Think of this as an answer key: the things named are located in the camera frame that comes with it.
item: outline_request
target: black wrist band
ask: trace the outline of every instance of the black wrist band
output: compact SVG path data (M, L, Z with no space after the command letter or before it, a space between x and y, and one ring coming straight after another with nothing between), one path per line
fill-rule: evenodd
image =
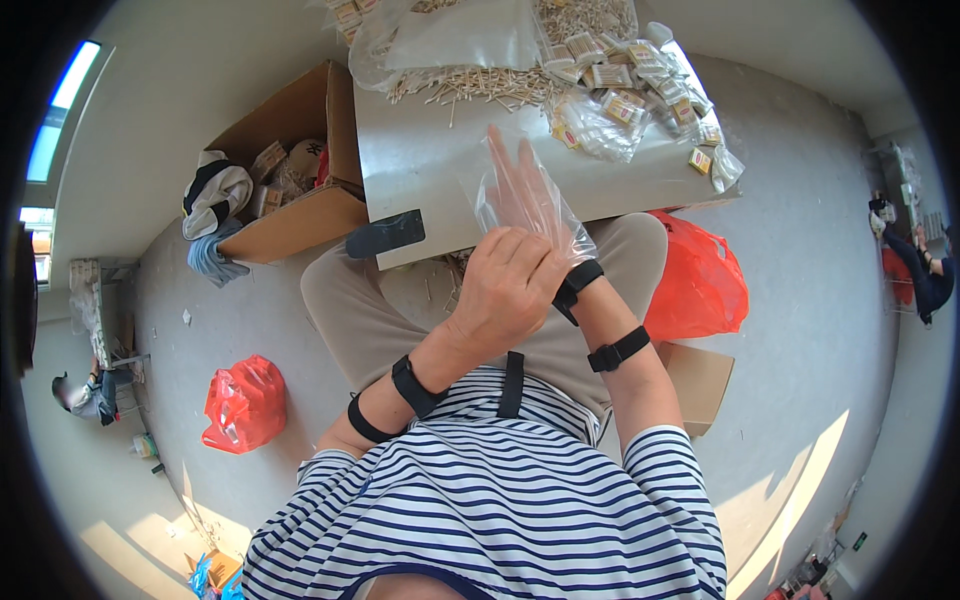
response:
M353 400L350 401L347 407L347 418L350 419L350 424L357 430L357 433L374 444L383 444L400 435L399 433L384 433L371 425L360 412L360 395L351 394L351 396L353 396Z
M593 372L616 371L620 363L627 360L650 343L650 336L643 325L623 336L611 346L601 346L587 357Z
M574 267L560 284L560 289L557 290L557 295L553 299L553 305L574 325L580 326L570 313L570 308L577 303L577 294L602 274L603 267L591 258Z
M437 408L437 404L440 404L446 398L447 390L443 390L439 394L430 394L423 388L414 375L409 354L404 354L403 358L394 363L391 377L394 380L396 390L400 392L400 395L414 409L420 419L432 413L433 409Z

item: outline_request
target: clothing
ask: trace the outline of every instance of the clothing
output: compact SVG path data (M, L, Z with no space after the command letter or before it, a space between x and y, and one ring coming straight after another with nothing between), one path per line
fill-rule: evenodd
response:
M186 254L186 264L191 269L209 279L213 285L222 288L234 279L250 272L249 267L238 265L217 252L217 245L243 228L236 219L227 219L213 233L209 233L190 244Z
M209 235L247 205L253 180L219 150L200 153L197 174L183 191L183 239Z
M916 248L900 239L889 226L883 231L883 241L897 253L913 279L917 297L917 314L924 323L932 322L933 313L947 303L953 293L954 265L952 258L943 258L944 274L930 271L923 255Z
M587 224L607 279L643 321L666 261L666 230L645 213ZM372 260L347 256L344 244L307 267L300 280L303 301L347 381L364 390L409 353L427 332L402 317L383 298ZM587 362L580 329L555 308L540 331L514 348L525 355L523 369L557 386L603 417L610 394ZM491 364L503 367L506 357Z
M638 433L618 467L599 420L535 377L497 418L504 371L480 367L410 431L359 461L318 452L252 539L246 598L350 598L418 572L466 598L722 598L720 530L689 438Z
M67 399L70 413L81 419L96 419L102 425L109 425L117 412L117 386L132 382L132 371L100 371L96 377L91 374L84 385Z

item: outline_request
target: blue cloth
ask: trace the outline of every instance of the blue cloth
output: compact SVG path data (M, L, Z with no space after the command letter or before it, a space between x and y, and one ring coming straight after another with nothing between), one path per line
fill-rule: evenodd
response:
M186 254L186 264L220 288L246 275L250 272L249 268L238 265L217 252L217 244L242 228L243 224L236 219L227 219L213 233L194 240L190 244L190 251Z

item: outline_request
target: gray floor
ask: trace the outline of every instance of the gray floor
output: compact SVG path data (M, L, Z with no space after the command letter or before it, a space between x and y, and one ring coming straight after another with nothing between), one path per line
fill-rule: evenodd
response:
M808 505L789 504L803 516L792 531L776 532L785 540L779 571L802 557L865 470L893 375L896 322L884 314L865 218L872 173L860 157L870 145L860 119L766 73L691 60L731 150L747 165L743 198L682 213L729 240L751 291L740 333L684 342L736 359L716 423L694 444L734 579L788 504L811 445L845 413L819 489ZM178 492L219 515L216 525L254 531L287 500L298 462L347 405L348 384L310 323L298 286L322 250L255 266L252 276L223 290L187 268L179 222L142 258L135 314L139 349L152 357L146 422L171 481L189 488ZM443 292L436 289L431 308L422 306L421 275L390 278L403 312L441 314ZM274 361L286 379L285 431L240 456L203 446L211 376L253 353ZM743 597L765 590L774 567L772 559Z

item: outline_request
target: striped shirt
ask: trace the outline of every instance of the striped shirt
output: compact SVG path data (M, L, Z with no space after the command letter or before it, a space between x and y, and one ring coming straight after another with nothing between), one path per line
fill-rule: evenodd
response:
M596 417L526 376L518 419L496 417L504 371L481 367L425 420L360 460L304 461L260 529L245 597L353 597L386 573L466 598L722 598L726 561L690 439L638 433L624 467Z

